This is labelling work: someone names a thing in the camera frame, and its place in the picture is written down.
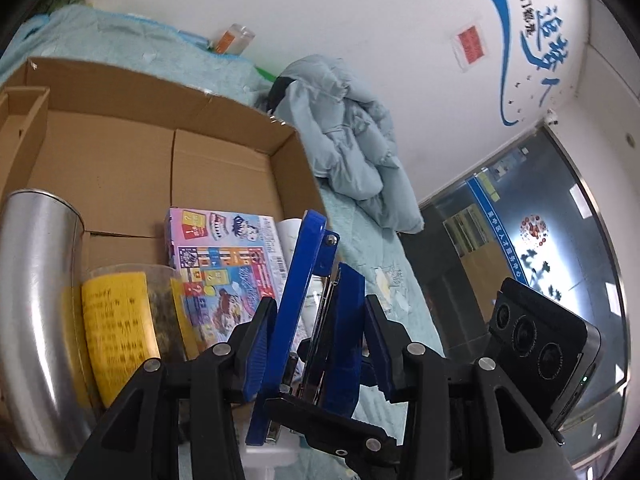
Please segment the blue stapler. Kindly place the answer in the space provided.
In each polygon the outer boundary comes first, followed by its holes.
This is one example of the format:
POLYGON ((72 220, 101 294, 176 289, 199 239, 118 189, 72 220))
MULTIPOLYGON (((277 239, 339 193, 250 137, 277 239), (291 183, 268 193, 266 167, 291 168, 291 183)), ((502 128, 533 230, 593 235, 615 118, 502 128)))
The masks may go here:
POLYGON ((265 400, 289 394, 352 418, 359 398, 364 332, 364 278, 336 263, 340 236, 320 212, 299 222, 284 291, 267 333, 266 367, 245 443, 267 443, 278 422, 265 400))

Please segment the yellow label plastic jar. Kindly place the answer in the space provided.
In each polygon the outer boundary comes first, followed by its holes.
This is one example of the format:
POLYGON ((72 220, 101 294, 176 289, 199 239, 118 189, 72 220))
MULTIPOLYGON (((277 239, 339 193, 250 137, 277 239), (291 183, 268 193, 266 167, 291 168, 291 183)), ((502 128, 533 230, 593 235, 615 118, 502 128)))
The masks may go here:
POLYGON ((107 408, 144 361, 198 356, 182 281, 169 266, 102 266, 82 282, 81 302, 93 377, 107 408))

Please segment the silver metal cylinder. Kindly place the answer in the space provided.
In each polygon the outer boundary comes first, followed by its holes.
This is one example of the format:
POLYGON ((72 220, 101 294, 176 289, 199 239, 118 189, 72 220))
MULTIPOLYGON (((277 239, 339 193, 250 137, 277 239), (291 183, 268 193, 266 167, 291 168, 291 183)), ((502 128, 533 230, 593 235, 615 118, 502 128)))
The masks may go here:
POLYGON ((1 390, 23 448, 72 455, 100 407, 81 314, 78 212, 41 190, 1 213, 1 390))

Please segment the colourful game box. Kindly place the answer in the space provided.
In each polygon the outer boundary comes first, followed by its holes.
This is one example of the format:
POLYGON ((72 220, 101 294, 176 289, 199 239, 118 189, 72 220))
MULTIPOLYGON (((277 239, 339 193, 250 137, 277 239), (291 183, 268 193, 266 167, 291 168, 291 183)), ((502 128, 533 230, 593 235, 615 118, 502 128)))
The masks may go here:
POLYGON ((262 298, 282 297, 288 267, 269 216, 172 207, 165 240, 198 350, 228 340, 262 298))

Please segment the glass door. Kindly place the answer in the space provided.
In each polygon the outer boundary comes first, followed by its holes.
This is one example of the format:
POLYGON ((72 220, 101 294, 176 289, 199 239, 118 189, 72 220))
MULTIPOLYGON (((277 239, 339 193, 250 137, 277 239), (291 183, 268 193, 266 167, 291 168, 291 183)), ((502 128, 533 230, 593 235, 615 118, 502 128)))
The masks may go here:
POLYGON ((570 156, 540 128, 436 194, 421 214, 423 230, 400 240, 448 358, 480 355, 505 278, 600 330, 603 359, 562 435, 580 474, 602 477, 624 418, 628 330, 613 245, 570 156))

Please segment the brown cardboard box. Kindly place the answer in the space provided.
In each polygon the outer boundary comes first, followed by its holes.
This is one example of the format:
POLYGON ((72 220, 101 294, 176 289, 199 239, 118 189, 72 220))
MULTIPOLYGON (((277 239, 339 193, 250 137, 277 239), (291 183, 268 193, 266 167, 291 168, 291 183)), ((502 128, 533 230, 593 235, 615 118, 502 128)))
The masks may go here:
POLYGON ((161 263, 169 228, 219 211, 322 211, 279 119, 111 65, 30 58, 1 88, 1 390, 11 412, 91 416, 81 272, 161 263))

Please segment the light blue puffer jacket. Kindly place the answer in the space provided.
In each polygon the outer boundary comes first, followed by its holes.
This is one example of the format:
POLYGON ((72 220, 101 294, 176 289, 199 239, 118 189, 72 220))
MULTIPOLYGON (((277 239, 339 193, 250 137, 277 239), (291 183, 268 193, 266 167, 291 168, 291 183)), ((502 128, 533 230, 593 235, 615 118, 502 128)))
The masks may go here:
POLYGON ((354 200, 381 228, 424 229, 392 115, 343 60, 314 54, 286 66, 265 111, 296 129, 314 176, 354 200))

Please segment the red wall notice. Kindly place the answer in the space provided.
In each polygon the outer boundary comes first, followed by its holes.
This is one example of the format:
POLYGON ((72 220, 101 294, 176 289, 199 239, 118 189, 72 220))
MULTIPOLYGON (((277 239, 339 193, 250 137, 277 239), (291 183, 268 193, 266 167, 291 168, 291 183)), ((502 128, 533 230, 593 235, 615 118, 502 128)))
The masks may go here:
POLYGON ((450 44, 463 73, 488 57, 482 26, 478 21, 469 22, 457 29, 450 37, 450 44))

